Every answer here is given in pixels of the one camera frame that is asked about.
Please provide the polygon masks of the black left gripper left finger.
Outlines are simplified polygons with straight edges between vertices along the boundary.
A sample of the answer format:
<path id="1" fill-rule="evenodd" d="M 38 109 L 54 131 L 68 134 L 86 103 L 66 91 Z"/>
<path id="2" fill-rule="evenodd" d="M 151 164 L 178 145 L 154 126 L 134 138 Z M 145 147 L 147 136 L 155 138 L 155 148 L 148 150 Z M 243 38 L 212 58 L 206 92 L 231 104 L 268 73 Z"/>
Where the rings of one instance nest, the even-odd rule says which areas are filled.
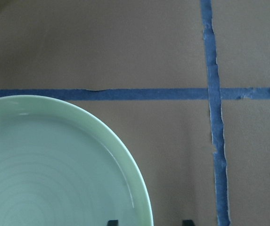
<path id="1" fill-rule="evenodd" d="M 109 220 L 107 226 L 118 226 L 118 220 Z"/>

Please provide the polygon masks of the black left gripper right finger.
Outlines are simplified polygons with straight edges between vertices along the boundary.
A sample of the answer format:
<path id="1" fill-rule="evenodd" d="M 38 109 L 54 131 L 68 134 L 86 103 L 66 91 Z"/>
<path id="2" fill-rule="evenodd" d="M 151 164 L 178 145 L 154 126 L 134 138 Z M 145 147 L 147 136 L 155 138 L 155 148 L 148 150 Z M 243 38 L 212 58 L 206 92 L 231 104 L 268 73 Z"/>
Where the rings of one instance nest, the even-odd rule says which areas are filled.
<path id="1" fill-rule="evenodd" d="M 185 219 L 182 221 L 182 226 L 195 226 L 195 223 L 191 219 Z"/>

